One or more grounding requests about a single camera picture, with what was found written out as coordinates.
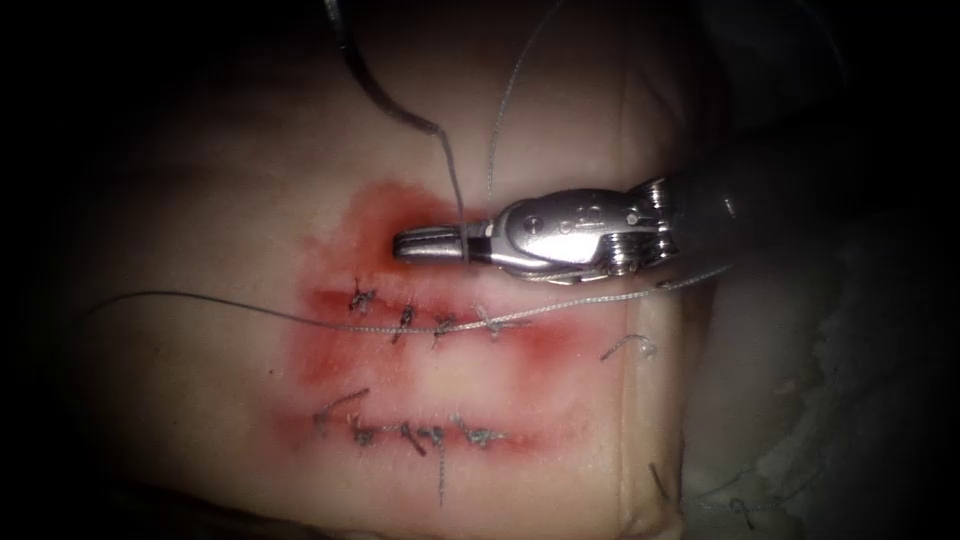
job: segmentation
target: dark background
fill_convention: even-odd
[[[956,18],[938,2],[809,4],[839,45],[851,84],[868,90],[865,105],[876,110],[879,136],[887,142],[887,151],[877,157],[884,174],[876,188],[890,195],[887,204],[903,207],[902,220],[891,226],[915,228],[918,248],[943,250],[946,263],[947,251],[957,244],[950,219],[956,173],[949,160],[956,152],[950,144],[956,127],[948,88],[957,63]],[[332,45],[321,33],[326,23],[319,1],[45,4],[29,14],[11,14],[13,62],[6,79],[17,96],[8,98],[7,106],[8,118],[16,119],[8,125],[17,143],[4,184],[13,239],[8,260],[14,263],[9,267],[15,337],[29,335],[18,325],[42,319],[45,291],[33,285],[55,270],[73,212],[110,189],[93,165],[122,152],[207,67],[251,43],[302,28],[305,21],[318,25],[318,47]],[[811,50],[822,52],[823,43]],[[943,285],[944,294],[950,294],[950,284]],[[114,486],[104,484],[76,444],[55,393],[35,377],[33,368],[47,358],[36,350],[21,352],[19,344],[15,339],[8,370],[12,422],[5,437],[12,449],[8,463],[14,482],[9,485],[19,505],[8,526],[23,523],[35,529],[26,533],[30,536],[186,536],[187,529],[169,517],[117,503],[107,489]],[[956,498],[944,491],[952,481],[943,471],[954,460],[949,443],[955,426],[946,415],[957,407],[947,392],[925,399],[931,404],[931,425],[942,426],[943,433],[918,441],[924,445],[919,454],[928,459],[916,463],[916,490],[905,497],[902,515],[877,516],[889,520],[891,536],[909,530],[905,537],[922,537],[914,528],[945,524],[947,504]],[[123,487],[128,489],[147,499],[174,501],[174,506],[182,502]],[[186,515],[192,515],[196,507],[186,504],[191,508]]]

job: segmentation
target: red stain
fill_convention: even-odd
[[[466,214],[467,219],[476,219],[483,213],[468,209]],[[477,286],[476,268],[409,265],[392,256],[395,233],[411,227],[455,223],[457,219],[450,201],[415,185],[383,181],[360,189],[333,230],[302,238],[305,262],[297,281],[301,315],[335,324],[397,326],[409,304],[415,311],[414,327],[435,327],[438,319],[449,316],[457,322],[478,320],[475,306],[482,291]],[[349,309],[357,288],[375,291],[363,313]],[[370,394],[327,411],[325,438],[339,437],[352,443],[355,430],[350,421],[358,414],[367,424],[399,425],[410,420],[414,425],[418,419],[403,417],[401,405],[416,400],[416,374],[411,363],[425,351],[443,353],[448,347],[465,344],[492,355],[510,351],[520,359],[516,380],[504,381],[503,391],[510,393],[517,410],[533,410],[536,400],[556,384],[565,362],[583,362],[571,351],[588,350],[599,357],[605,345],[596,343],[597,338],[591,335],[595,328],[572,315],[538,317],[535,324],[505,329],[496,343],[480,330],[440,338],[430,333],[404,334],[394,344],[390,334],[294,325],[285,354],[286,373],[292,391],[312,409],[302,406],[296,412],[276,413],[275,432],[282,440],[296,444],[315,429],[316,411],[361,388],[370,388]],[[474,418],[482,416],[477,411]],[[446,430],[446,445],[466,445],[466,439],[448,418],[437,412],[431,421]],[[483,427],[512,434],[509,439],[494,441],[489,451],[522,455],[558,444],[556,434],[546,433],[537,425],[511,423],[508,418],[485,420],[500,422]],[[571,423],[569,429],[582,427]],[[428,439],[422,442],[430,446]]]

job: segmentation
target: surgical suture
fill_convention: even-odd
[[[446,462],[443,452],[443,434],[443,428],[440,426],[433,426],[432,428],[420,428],[417,430],[418,436],[430,439],[430,442],[433,443],[433,447],[437,449],[437,454],[440,456],[440,481],[437,484],[437,492],[440,496],[440,506],[443,506],[444,477],[446,475]]]
[[[423,445],[420,444],[420,441],[414,438],[413,432],[410,431],[410,424],[407,422],[400,424],[400,436],[410,441],[410,444],[413,445],[414,450],[416,450],[418,454],[421,456],[427,455],[427,451],[423,448]]]
[[[657,467],[653,463],[648,463],[647,468],[650,469],[650,474],[653,475],[653,482],[657,484],[657,489],[660,491],[660,496],[665,501],[670,501],[670,496],[667,495],[667,490],[663,486],[663,482],[660,481],[660,475],[657,474]]]
[[[353,428],[354,442],[360,446],[370,446],[373,444],[374,429],[360,427],[360,417],[358,415],[350,415],[347,419],[350,422],[350,427]]]
[[[480,320],[484,322],[484,324],[487,327],[487,330],[490,331],[491,341],[496,341],[497,338],[500,337],[500,330],[503,330],[504,328],[521,328],[524,326],[528,326],[530,324],[530,321],[494,322],[493,320],[490,319],[489,316],[487,316],[487,310],[483,309],[483,306],[477,305],[475,307],[477,311],[477,317],[479,317]]]
[[[403,307],[403,313],[400,314],[400,328],[409,328],[411,322],[413,322],[413,306],[407,304]],[[403,335],[402,332],[397,332],[394,334],[393,339],[390,340],[390,343],[396,345],[401,335]]]
[[[350,300],[350,311],[359,311],[361,315],[366,315],[373,299],[377,297],[377,290],[371,289],[366,292],[361,292],[360,281],[354,279],[354,282],[356,283],[356,289],[353,294],[353,300]]]
[[[358,390],[358,391],[356,391],[356,392],[354,392],[354,393],[352,393],[352,394],[347,394],[347,395],[345,395],[345,396],[343,396],[343,397],[341,397],[341,398],[337,398],[337,399],[331,401],[330,403],[327,403],[326,405],[323,406],[322,409],[320,409],[318,412],[314,413],[314,415],[313,415],[313,425],[314,425],[314,427],[317,428],[317,430],[320,432],[321,435],[326,435],[326,433],[324,432],[323,426],[324,426],[324,424],[326,424],[327,420],[330,418],[330,409],[333,409],[334,407],[336,407],[336,406],[338,406],[338,405],[340,405],[340,404],[342,404],[342,403],[345,403],[345,402],[347,402],[347,401],[351,401],[351,400],[354,400],[354,399],[360,399],[360,398],[366,396],[366,395],[369,394],[369,393],[370,393],[370,389],[369,389],[369,388],[363,388],[363,389],[360,389],[360,390]]]
[[[437,346],[437,341],[440,340],[440,336],[446,334],[450,331],[455,324],[457,324],[457,318],[453,315],[434,316],[434,319],[437,321],[437,329],[433,331],[433,345],[431,348]]]
[[[479,428],[479,429],[469,429],[467,425],[463,422],[463,419],[460,418],[459,414],[455,414],[450,417],[450,421],[454,423],[460,431],[463,432],[463,436],[466,437],[467,442],[470,444],[475,444],[480,448],[486,448],[487,443],[490,441],[495,441],[498,439],[506,439],[507,434],[499,431],[493,431],[492,429]]]
[[[610,350],[603,353],[603,356],[600,357],[600,361],[603,362],[607,358],[613,356],[613,353],[617,352],[617,349],[622,347],[624,343],[630,341],[631,339],[636,339],[642,343],[641,347],[643,347],[643,356],[645,358],[650,358],[651,356],[657,354],[657,347],[652,341],[650,341],[650,338],[641,334],[628,334],[620,338],[620,341],[617,341],[613,347],[610,347]]]

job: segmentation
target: gray thread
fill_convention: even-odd
[[[450,421],[454,423],[460,431],[463,432],[463,436],[467,439],[467,442],[470,444],[475,444],[480,448],[486,448],[487,443],[490,441],[506,439],[507,434],[501,433],[498,431],[493,431],[492,429],[479,428],[479,429],[469,429],[467,424],[464,423],[463,419],[460,418],[459,414],[455,414],[450,417]]]
[[[534,28],[533,33],[527,38],[527,43],[523,46],[520,56],[517,57],[517,61],[513,65],[513,71],[510,73],[510,80],[507,81],[507,87],[503,91],[503,97],[500,98],[500,109],[497,111],[497,121],[493,124],[493,135],[490,138],[490,159],[487,164],[488,207],[493,204],[493,164],[497,154],[497,141],[500,139],[500,126],[503,124],[503,116],[507,112],[507,104],[510,102],[510,95],[513,93],[513,85],[517,82],[517,77],[520,75],[520,68],[523,66],[523,61],[526,59],[527,53],[530,52],[533,43],[537,40],[537,37],[540,36],[540,33],[547,26],[550,19],[559,11],[560,6],[563,5],[563,1],[564,0],[557,0],[553,6],[547,10],[536,28]]]
[[[796,0],[800,9],[804,10],[807,15],[809,15],[813,22],[816,23],[817,27],[823,33],[823,36],[827,38],[827,43],[830,45],[830,51],[833,53],[833,59],[837,63],[837,69],[840,71],[840,81],[843,83],[844,87],[847,87],[850,84],[850,78],[847,74],[847,65],[843,60],[843,54],[840,53],[840,47],[837,46],[837,41],[833,38],[833,32],[827,28],[827,24],[823,21],[823,17],[820,16],[820,13],[817,10],[813,9],[810,4],[805,0]]]
[[[735,475],[733,476],[733,478],[731,478],[730,480],[727,480],[726,482],[720,484],[719,486],[717,486],[717,487],[715,487],[715,488],[713,488],[713,489],[709,489],[709,490],[707,490],[707,491],[705,491],[705,492],[703,492],[703,493],[701,493],[701,494],[699,494],[699,495],[693,495],[693,496],[691,496],[691,497],[685,497],[685,498],[687,498],[687,499],[705,499],[705,498],[707,498],[707,497],[709,497],[709,496],[711,496],[711,495],[714,495],[714,494],[716,494],[716,493],[719,493],[719,492],[723,491],[724,489],[732,486],[733,484],[736,484],[736,483],[740,480],[740,478],[743,477],[743,475],[745,475],[745,474],[747,474],[747,473],[750,473],[750,472],[753,472],[753,469],[754,469],[753,465],[745,465],[745,466],[742,467],[739,471],[737,471],[737,474],[735,474]]]
[[[621,301],[627,301],[627,300],[634,300],[637,298],[643,298],[645,296],[649,296],[657,292],[670,292],[677,289],[682,289],[684,287],[689,287],[690,285],[694,285],[700,281],[716,276],[717,274],[720,274],[726,271],[728,268],[730,267],[723,266],[723,267],[717,268],[716,270],[712,270],[710,272],[701,274],[699,276],[686,279],[683,281],[679,281],[677,283],[669,284],[665,287],[646,289],[643,291],[637,291],[637,292],[626,293],[626,294],[618,294],[618,295],[612,295],[612,296],[596,296],[596,297],[590,297],[590,298],[580,298],[577,300],[561,302],[559,304],[544,306],[537,309],[531,309],[527,311],[520,311],[516,313],[510,313],[507,315],[501,315],[499,317],[490,318],[486,321],[478,321],[478,322],[455,325],[449,328],[444,328],[442,330],[444,333],[449,333],[449,332],[463,332],[467,330],[476,330],[478,328],[489,328],[491,324],[499,324],[507,321],[515,321],[517,319],[523,319],[526,317],[532,317],[532,316],[540,315],[542,313],[547,313],[550,311],[568,309],[571,307],[576,307],[576,306],[585,305],[585,304],[600,304],[605,302],[621,302]],[[428,334],[428,333],[433,334],[433,333],[436,333],[438,330],[441,330],[440,327],[401,328],[398,326],[357,326],[352,324],[335,324],[335,323],[328,323],[324,321],[318,321],[315,319],[308,319],[306,317],[300,317],[298,315],[292,315],[290,313],[284,313],[282,311],[277,311],[274,309],[255,306],[253,304],[245,304],[243,302],[236,302],[234,300],[227,300],[224,298],[218,298],[216,296],[209,296],[205,294],[191,293],[191,292],[185,292],[185,291],[173,291],[173,290],[146,290],[146,291],[137,291],[133,293],[119,294],[117,296],[113,296],[111,298],[103,300],[102,302],[99,302],[87,308],[86,310],[81,312],[79,315],[77,315],[70,322],[70,325],[68,326],[68,328],[66,328],[64,332],[61,334],[62,339],[61,339],[60,345],[62,345],[62,343],[67,339],[71,330],[76,328],[87,317],[92,316],[97,311],[100,311],[101,309],[107,306],[122,302],[124,300],[131,300],[134,298],[141,298],[146,296],[170,296],[170,297],[176,297],[176,298],[188,298],[191,300],[200,300],[202,302],[211,302],[214,304],[221,304],[225,306],[245,309],[248,311],[254,311],[256,313],[262,313],[264,315],[269,315],[271,317],[277,317],[280,319],[285,319],[288,321],[305,324],[307,326],[315,326],[318,328],[326,328],[329,330],[344,330],[348,332],[377,333],[377,334]]]
[[[745,468],[745,469],[741,470],[739,473],[737,473],[737,475],[734,476],[731,480],[728,480],[727,482],[724,482],[721,486],[716,487],[716,488],[714,488],[714,489],[712,489],[712,490],[710,490],[710,491],[707,491],[706,493],[701,493],[700,495],[697,495],[697,496],[691,497],[691,498],[692,498],[692,499],[701,499],[701,498],[707,497],[708,495],[712,495],[712,494],[714,494],[714,493],[717,493],[718,491],[721,491],[722,489],[725,489],[725,488],[733,485],[733,484],[736,483],[738,480],[740,480],[740,478],[741,478],[744,474],[746,474],[746,473],[748,473],[748,472],[752,472],[753,470],[754,470],[753,467]],[[786,504],[788,501],[790,501],[791,499],[793,499],[794,497],[796,497],[797,495],[799,495],[801,492],[803,492],[805,489],[807,489],[808,487],[810,487],[810,485],[813,484],[814,480],[816,480],[816,479],[820,476],[820,473],[821,473],[821,472],[822,472],[822,469],[818,469],[816,472],[812,473],[809,477],[807,477],[807,479],[804,480],[799,486],[797,486],[796,488],[794,488],[793,491],[787,493],[787,494],[784,495],[784,496],[780,496],[780,495],[773,495],[773,496],[771,496],[772,501],[771,501],[771,502],[768,502],[768,503],[758,504],[758,505],[756,505],[756,506],[750,506],[750,507],[748,507],[748,506],[746,506],[746,504],[743,502],[742,499],[738,499],[738,498],[736,498],[736,497],[731,497],[731,498],[730,498],[730,501],[727,503],[727,505],[700,503],[700,507],[703,508],[704,510],[712,510],[712,511],[727,511],[727,510],[730,510],[730,511],[732,511],[732,512],[735,513],[735,514],[736,514],[736,513],[740,513],[740,512],[743,512],[744,514],[747,514],[747,513],[752,513],[752,512],[767,512],[767,511],[770,511],[770,510],[775,510],[775,509],[777,509],[777,508],[782,507],[782,506],[783,506],[784,504]],[[742,505],[742,507],[734,508],[735,501],[739,501],[740,504]]]
[[[627,334],[626,336],[623,336],[622,338],[620,338],[620,341],[618,341],[613,347],[611,347],[610,350],[603,353],[603,356],[600,357],[600,361],[603,362],[606,359],[613,356],[613,353],[617,352],[617,349],[622,347],[624,343],[626,343],[627,341],[630,341],[631,339],[636,339],[643,343],[644,357],[650,358],[651,356],[657,354],[657,346],[654,345],[652,341],[650,341],[650,338],[642,334]]]
[[[430,442],[433,443],[433,447],[437,449],[437,454],[440,459],[440,480],[437,484],[437,492],[440,495],[440,507],[443,507],[443,493],[444,493],[444,470],[446,468],[446,460],[444,458],[443,451],[443,428],[440,426],[433,426],[433,428],[420,428],[417,430],[417,435],[421,437],[428,437]]]
[[[460,193],[460,183],[457,181],[457,171],[453,165],[453,148],[450,146],[450,139],[447,132],[439,125],[418,116],[391,98],[387,92],[380,86],[380,83],[370,73],[363,56],[357,48],[346,24],[342,13],[340,12],[340,2],[337,0],[325,0],[324,4],[327,10],[327,18],[330,20],[333,31],[337,37],[337,47],[343,53],[344,61],[357,84],[363,89],[380,110],[387,116],[411,127],[421,133],[440,139],[440,146],[443,148],[443,154],[447,159],[447,173],[450,175],[450,183],[453,184],[453,194],[457,201],[457,217],[460,219],[460,247],[463,250],[463,261],[470,261],[469,246],[467,243],[467,221],[463,213],[463,195]]]

